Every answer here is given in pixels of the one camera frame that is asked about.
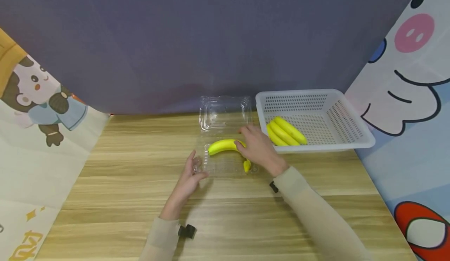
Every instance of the sleeve cuff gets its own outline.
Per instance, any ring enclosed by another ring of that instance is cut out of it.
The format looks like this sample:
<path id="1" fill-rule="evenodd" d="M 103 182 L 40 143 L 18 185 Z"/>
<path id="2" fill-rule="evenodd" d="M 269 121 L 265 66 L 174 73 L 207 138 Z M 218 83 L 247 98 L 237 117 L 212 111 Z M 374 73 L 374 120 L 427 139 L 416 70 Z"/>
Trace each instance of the sleeve cuff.
<path id="1" fill-rule="evenodd" d="M 148 234 L 147 243 L 167 250 L 175 250 L 178 243 L 180 220 L 167 221 L 157 217 Z"/>
<path id="2" fill-rule="evenodd" d="M 299 192 L 309 188 L 305 178 L 292 166 L 274 178 L 273 182 L 288 201 L 291 201 Z"/>

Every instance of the yellow banana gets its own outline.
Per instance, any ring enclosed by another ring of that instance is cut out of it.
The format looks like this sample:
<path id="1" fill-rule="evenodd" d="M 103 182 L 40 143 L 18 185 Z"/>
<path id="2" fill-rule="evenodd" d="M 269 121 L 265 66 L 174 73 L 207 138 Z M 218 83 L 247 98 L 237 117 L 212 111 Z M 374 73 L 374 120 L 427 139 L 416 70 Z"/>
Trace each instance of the yellow banana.
<path id="1" fill-rule="evenodd" d="M 292 124 L 282 119 L 280 116 L 277 116 L 273 119 L 276 124 L 278 124 L 281 129 L 286 131 L 291 137 L 293 137 L 297 142 L 301 143 L 302 145 L 306 145 L 308 143 L 308 140 L 306 137 L 297 130 Z"/>
<path id="2" fill-rule="evenodd" d="M 270 125 L 267 125 L 267 134 L 269 134 L 270 140 L 277 145 L 277 146 L 289 146 L 286 142 L 280 139 L 273 131 L 272 128 L 270 128 Z"/>
<path id="3" fill-rule="evenodd" d="M 209 148 L 208 148 L 208 153 L 210 156 L 218 154 L 219 152 L 224 152 L 224 151 L 238 151 L 236 144 L 234 143 L 236 140 L 235 139 L 224 139 L 224 140 L 219 140 L 217 142 L 212 143 Z M 244 166 L 244 171 L 245 173 L 248 173 L 252 167 L 252 163 L 246 159 L 243 163 Z"/>
<path id="4" fill-rule="evenodd" d="M 275 123 L 275 121 L 271 121 L 269 125 L 276 136 L 280 137 L 280 139 L 285 143 L 289 144 L 290 146 L 300 146 L 300 143 L 297 142 L 293 137 L 289 136 L 286 131 L 281 129 L 281 127 L 279 127 L 278 124 Z"/>
<path id="5" fill-rule="evenodd" d="M 224 151 L 237 151 L 236 144 L 234 143 L 235 139 L 224 139 L 219 140 L 217 142 L 212 143 L 208 148 L 209 155 L 215 155 L 218 152 L 224 152 Z"/>

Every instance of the cartoon character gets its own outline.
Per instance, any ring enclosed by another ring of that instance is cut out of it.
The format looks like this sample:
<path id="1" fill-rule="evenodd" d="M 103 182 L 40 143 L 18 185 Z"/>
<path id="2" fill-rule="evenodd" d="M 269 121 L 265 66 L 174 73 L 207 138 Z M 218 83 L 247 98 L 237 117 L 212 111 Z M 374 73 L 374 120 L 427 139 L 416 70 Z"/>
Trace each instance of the cartoon character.
<path id="1" fill-rule="evenodd" d="M 47 146 L 59 146 L 64 139 L 59 124 L 72 131 L 84 119 L 88 107 L 74 98 L 4 32 L 0 33 L 0 41 L 3 48 L 0 99 L 15 110 L 15 119 L 20 127 L 37 124 L 46 136 Z"/>
<path id="2" fill-rule="evenodd" d="M 450 0 L 411 0 L 346 92 L 374 128 L 400 136 L 441 110 L 433 86 L 450 81 Z"/>
<path id="3" fill-rule="evenodd" d="M 417 202 L 401 202 L 394 218 L 413 252 L 424 261 L 450 258 L 450 223 L 430 208 Z"/>

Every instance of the wrist strap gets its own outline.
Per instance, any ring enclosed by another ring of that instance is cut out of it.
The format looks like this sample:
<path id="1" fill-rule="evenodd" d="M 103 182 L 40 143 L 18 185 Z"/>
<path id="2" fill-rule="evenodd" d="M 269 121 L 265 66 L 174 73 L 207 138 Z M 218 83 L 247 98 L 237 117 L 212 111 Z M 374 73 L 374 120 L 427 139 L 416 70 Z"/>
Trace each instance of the wrist strap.
<path id="1" fill-rule="evenodd" d="M 178 235 L 182 238 L 193 239 L 196 233 L 196 228 L 192 225 L 187 225 L 186 227 L 180 226 L 178 230 Z"/>
<path id="2" fill-rule="evenodd" d="M 278 193 L 278 188 L 275 186 L 275 182 L 271 182 L 269 186 L 272 188 L 274 193 Z"/>

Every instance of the gray wall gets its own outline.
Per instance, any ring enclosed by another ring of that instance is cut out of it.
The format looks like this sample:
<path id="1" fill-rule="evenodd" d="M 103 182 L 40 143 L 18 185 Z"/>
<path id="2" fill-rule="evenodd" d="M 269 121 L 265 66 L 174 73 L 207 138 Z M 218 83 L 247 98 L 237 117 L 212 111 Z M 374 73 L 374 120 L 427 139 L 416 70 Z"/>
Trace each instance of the gray wall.
<path id="1" fill-rule="evenodd" d="M 409 0 L 0 0 L 0 27 L 107 113 L 345 91 Z"/>

